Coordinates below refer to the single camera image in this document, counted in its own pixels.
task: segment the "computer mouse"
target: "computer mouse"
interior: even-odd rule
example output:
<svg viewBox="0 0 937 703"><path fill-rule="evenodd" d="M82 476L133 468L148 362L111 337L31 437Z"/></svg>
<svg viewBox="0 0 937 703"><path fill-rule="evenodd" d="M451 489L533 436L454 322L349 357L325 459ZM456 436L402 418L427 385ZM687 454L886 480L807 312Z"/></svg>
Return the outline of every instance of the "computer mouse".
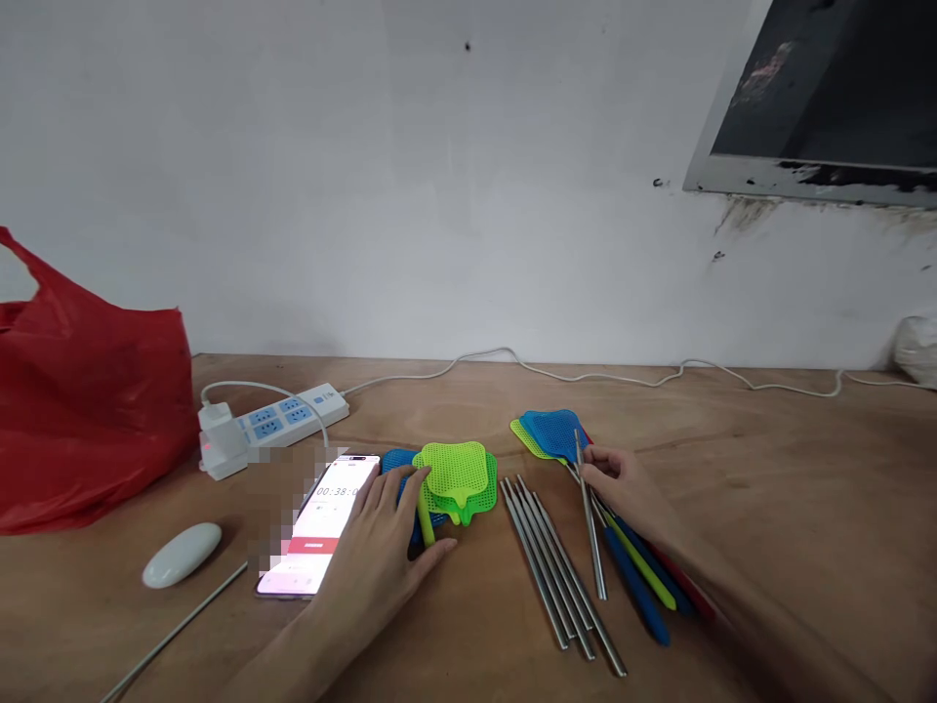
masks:
<svg viewBox="0 0 937 703"><path fill-rule="evenodd" d="M198 568L222 541L222 529L213 522L201 522L173 537L143 570L143 584L149 588L174 586Z"/></svg>

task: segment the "red button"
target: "red button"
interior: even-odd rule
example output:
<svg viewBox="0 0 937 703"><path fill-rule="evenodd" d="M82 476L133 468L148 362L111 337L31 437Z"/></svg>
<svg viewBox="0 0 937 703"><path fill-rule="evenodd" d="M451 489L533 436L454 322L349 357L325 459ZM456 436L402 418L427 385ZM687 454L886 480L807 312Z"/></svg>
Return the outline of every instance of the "red button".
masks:
<svg viewBox="0 0 937 703"><path fill-rule="evenodd" d="M332 555L338 544L338 537L294 537L290 540L288 554Z"/></svg>

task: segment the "white power strip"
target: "white power strip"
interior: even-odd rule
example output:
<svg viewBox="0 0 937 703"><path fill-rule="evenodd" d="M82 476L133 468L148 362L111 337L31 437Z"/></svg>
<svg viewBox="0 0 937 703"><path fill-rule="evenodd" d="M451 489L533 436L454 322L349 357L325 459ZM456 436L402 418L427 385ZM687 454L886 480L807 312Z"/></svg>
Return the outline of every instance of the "white power strip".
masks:
<svg viewBox="0 0 937 703"><path fill-rule="evenodd" d="M315 406L326 427L348 416L348 404L330 384L316 386L297 395ZM223 452L212 446L204 432L199 435L202 460L198 468L214 480L222 480L246 469L253 449L290 446L319 432L319 421L312 411L294 398L241 415L237 422L247 441L247 450L237 456L226 458Z"/></svg>

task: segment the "cable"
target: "cable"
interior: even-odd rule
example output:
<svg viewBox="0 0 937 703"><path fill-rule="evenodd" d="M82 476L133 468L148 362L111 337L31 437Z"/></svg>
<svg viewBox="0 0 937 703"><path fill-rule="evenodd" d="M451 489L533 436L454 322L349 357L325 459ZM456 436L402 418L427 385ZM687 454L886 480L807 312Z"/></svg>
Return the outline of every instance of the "cable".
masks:
<svg viewBox="0 0 937 703"><path fill-rule="evenodd" d="M218 381L216 383L209 384L208 386L202 389L201 397L202 397L203 405L210 404L208 400L208 391L210 391L212 388L217 388L219 386L251 386L254 388L267 389L268 391L277 391L278 393L283 393L284 395L288 397L298 400L300 403L305 405L309 410L311 410L312 414L315 415L316 419L319 421L319 427L322 429L322 444L325 446L326 449L328 449L329 431L325 429L325 421L322 419L322 416L319 415L318 410L316 410L310 403L306 402L305 400L300 398L298 395L295 395L294 393L290 393L289 391L285 391L276 386L255 383L253 381ZM121 680L121 682L118 685L112 688L110 692L104 698L101 699L101 703L108 703L108 701L112 700L114 696L120 693L121 690L123 690L124 686L130 683L134 679L134 677L146 667L146 665L148 665L153 659L155 659L156 656L166 647L166 645L169 644L169 642L171 642L173 638L176 635L178 635L186 625L188 625L192 620L194 620L195 617L202 610L208 607L208 604L212 602L212 600L217 598L218 595L234 581L234 579L236 579L246 570L247 570L247 561L245 561L240 566L238 566L237 570L224 580L224 583L222 583L217 589L215 589L215 591L209 597L204 599L201 602L201 604L198 605L198 607L196 607L188 615L186 615L185 619L179 625L176 626L175 630L173 630L169 635L167 635L161 643L157 644L153 649L151 649L149 654L147 654L143 659L141 659L140 663L137 666L135 666L130 671L130 673Z"/></svg>
<svg viewBox="0 0 937 703"><path fill-rule="evenodd" d="M928 386L924 386L921 384L907 383L904 381L863 381L862 379L857 379L854 376L850 376L843 369L836 371L835 386L833 390L830 391L829 393L817 393L815 391L805 391L804 389L794 388L793 386L784 386L783 384L762 384L760 386L756 386L747 378L742 376L741 374L738 374L735 371L731 371L727 369L725 366L720 366L719 364L713 363L712 361L706 361L705 359L697 359L697 358L685 359L682 363L680 363L680 368L678 371L676 371L676 373L672 373L670 376L665 376L660 381L653 381L653 382L641 381L640 379L628 378L627 376L613 376L612 374L602 374L602 373L588 373L588 374L583 374L582 376L567 377L567 376L560 376L558 374L553 374L553 373L550 373L549 371L544 371L543 369L539 369L534 366L531 366L530 364L524 363L517 357L517 353L510 347L497 347L496 349L492 349L492 350L472 351L470 353L463 354L462 356L458 356L454 358L451 362L449 362L449 365L446 366L444 369L442 369L442 371L437 371L436 373L426 374L426 376L384 376L383 378L374 379L373 381L366 381L363 384L358 384L357 386L354 386L353 388L350 388L347 391L342 391L340 395L342 397L345 397L349 393L360 391L361 389L365 389L368 386L373 386L374 384L378 384L381 381L402 381L402 380L423 381L427 379L438 378L439 376L442 376L443 374L448 373L452 369L453 366L455 366L459 361L462 361L463 359L467 359L470 356L485 356L487 354L496 353L496 352L509 353L511 358L514 359L514 361L516 361L518 364L523 366L528 371L533 371L534 373L539 373L539 374L542 374L543 376L549 376L550 378L556 379L557 381L565 381L567 383L575 383L576 381L582 381L583 379L587 379L587 378L605 378L605 379L610 379L612 381L622 381L623 383L638 384L640 386L645 386L647 388L659 388L663 384L665 384L667 381L672 381L673 379L680 378L683 375L683 371L686 369L687 364L704 364L706 366L711 366L712 368L717 368L720 371L725 371L725 373L729 374L729 376L734 376L735 378L739 379L742 383L744 383L746 386L748 386L749 390L751 391L765 391L767 389L779 389L781 391L791 391L792 393L802 393L804 395L813 395L814 397L836 397L837 395L839 395L839 392L842 390L842 377L843 376L845 376L847 379L851 381L855 381L856 383L863 384L865 386L907 386L909 388L925 389L926 391L934 390L934 389L929 388Z"/></svg>

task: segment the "smartphone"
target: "smartphone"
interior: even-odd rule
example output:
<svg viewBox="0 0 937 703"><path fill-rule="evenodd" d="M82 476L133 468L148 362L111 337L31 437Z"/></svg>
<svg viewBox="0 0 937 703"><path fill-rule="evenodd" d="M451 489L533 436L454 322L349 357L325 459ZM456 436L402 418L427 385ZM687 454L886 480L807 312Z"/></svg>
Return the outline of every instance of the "smartphone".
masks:
<svg viewBox="0 0 937 703"><path fill-rule="evenodd" d="M381 457L377 456L343 454L326 468L303 500L286 555L258 581L257 596L315 596L348 522L354 498L380 463Z"/></svg>

